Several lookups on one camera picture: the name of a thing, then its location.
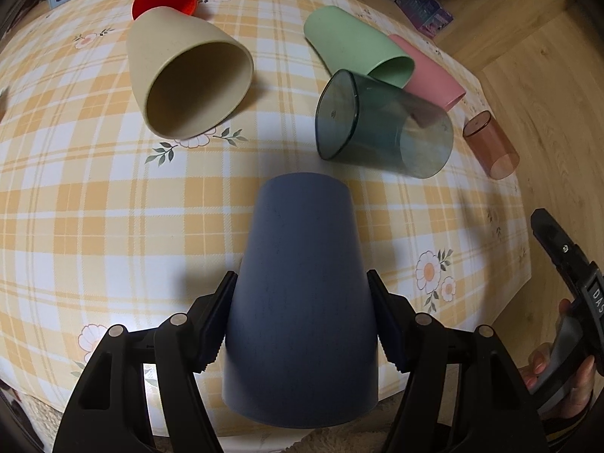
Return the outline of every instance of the plaid tablecloth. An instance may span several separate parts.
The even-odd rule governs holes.
[[[198,15],[247,46],[250,92],[198,137],[154,136],[130,88],[132,0],[73,0],[32,22],[0,55],[0,378],[63,410],[105,330],[153,327],[237,270],[263,182],[293,171],[350,188],[367,268],[445,324],[492,322],[530,278],[515,176],[489,180],[461,137],[488,108],[478,80],[414,31],[355,0],[200,0]],[[467,89],[450,113],[445,168],[417,180],[323,162],[313,115],[328,73],[303,23],[337,5],[397,33]],[[213,76],[199,76],[208,87]],[[221,399],[222,351],[198,383],[221,435],[263,428]],[[380,398],[404,378],[380,351]],[[155,370],[153,430],[165,434]]]

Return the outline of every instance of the mint green cup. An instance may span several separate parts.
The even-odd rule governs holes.
[[[332,75],[349,70],[401,89],[415,68],[413,59],[388,36],[337,6],[311,13],[304,35]]]

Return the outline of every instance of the human hand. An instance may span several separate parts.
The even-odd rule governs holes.
[[[556,329],[560,328],[562,317],[570,309],[570,301],[563,299],[558,305],[558,322]],[[537,384],[537,377],[545,371],[550,363],[552,344],[545,342],[535,349],[528,357],[528,366],[520,368],[520,374],[530,390]],[[572,389],[570,393],[557,406],[547,413],[548,418],[570,419],[579,414],[590,401],[596,379],[596,366],[594,356],[589,356],[571,378]]]

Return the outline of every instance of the tablecloth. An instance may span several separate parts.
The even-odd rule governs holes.
[[[447,326],[492,322],[530,278],[515,176],[495,182],[461,137],[488,104],[478,80],[401,24],[355,0],[199,0],[197,16],[251,51],[236,112],[189,140],[144,125],[126,57],[132,0],[73,0],[23,28],[0,55],[0,378],[64,410],[105,330],[154,327],[237,270],[259,187],[293,171],[351,190],[364,262],[388,289]],[[303,35],[336,5],[400,34],[467,90],[454,149],[427,180],[323,162],[313,115],[328,72]],[[211,87],[215,77],[200,75]],[[379,395],[404,378],[380,350]],[[219,435],[262,429],[222,402],[223,349],[197,377]],[[166,434],[146,367],[155,434]]]

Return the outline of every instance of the screw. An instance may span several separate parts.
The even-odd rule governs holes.
[[[183,325],[186,322],[186,313],[175,313],[170,317],[172,325]]]
[[[416,315],[416,323],[418,323],[418,325],[430,325],[432,323],[432,317],[427,313],[418,313]]]
[[[481,325],[478,327],[478,333],[482,335],[482,337],[493,337],[493,335],[495,335],[493,329],[488,325]]]
[[[118,337],[118,336],[122,335],[123,331],[124,331],[124,327],[122,327],[121,325],[113,325],[109,328],[109,335],[111,337]]]

